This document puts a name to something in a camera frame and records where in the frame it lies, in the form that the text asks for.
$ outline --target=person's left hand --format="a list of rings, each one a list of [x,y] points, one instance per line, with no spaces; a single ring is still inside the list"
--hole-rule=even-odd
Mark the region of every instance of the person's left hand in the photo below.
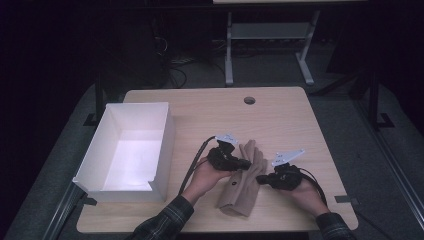
[[[233,172],[219,171],[213,168],[207,158],[202,158],[196,165],[190,185],[181,194],[192,205],[206,192],[211,190],[216,183],[225,177],[231,176]]]

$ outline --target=dark plaid shirt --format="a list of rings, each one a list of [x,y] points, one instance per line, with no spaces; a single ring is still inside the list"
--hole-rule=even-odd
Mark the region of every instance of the dark plaid shirt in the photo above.
[[[193,206],[184,197],[178,196],[156,217],[140,224],[126,239],[174,239],[193,212]],[[337,213],[322,214],[316,221],[325,240],[356,239]]]

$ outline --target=person's right hand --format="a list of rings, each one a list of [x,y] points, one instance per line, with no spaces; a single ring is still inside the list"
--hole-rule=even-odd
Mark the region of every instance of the person's right hand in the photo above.
[[[315,218],[323,213],[330,212],[328,207],[322,202],[317,189],[306,179],[302,179],[300,185],[292,191],[276,190],[289,197],[296,205],[311,213]]]

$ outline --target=table hole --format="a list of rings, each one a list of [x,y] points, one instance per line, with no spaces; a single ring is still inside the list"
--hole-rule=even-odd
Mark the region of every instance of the table hole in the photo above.
[[[244,103],[248,104],[248,105],[252,105],[255,104],[256,100],[253,97],[245,97],[244,98]]]

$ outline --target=black device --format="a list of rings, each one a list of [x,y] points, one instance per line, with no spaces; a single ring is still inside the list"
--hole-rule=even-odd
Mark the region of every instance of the black device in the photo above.
[[[275,188],[275,189],[292,191],[300,185],[300,183],[302,182],[302,179],[306,179],[309,182],[311,182],[312,185],[318,190],[321,196],[321,200],[323,201],[325,205],[327,205],[327,200],[325,198],[324,191],[319,186],[316,179],[312,179],[308,175],[302,173],[300,170],[301,168],[298,168],[295,165],[290,165],[289,163],[285,163],[285,164],[274,167],[275,173],[257,176],[256,181],[260,185],[269,184],[272,188]]]
[[[209,154],[206,156],[210,164],[220,171],[237,171],[248,170],[252,163],[248,160],[236,158],[231,155],[234,151],[234,146],[231,143],[218,141],[218,147],[209,150]]]

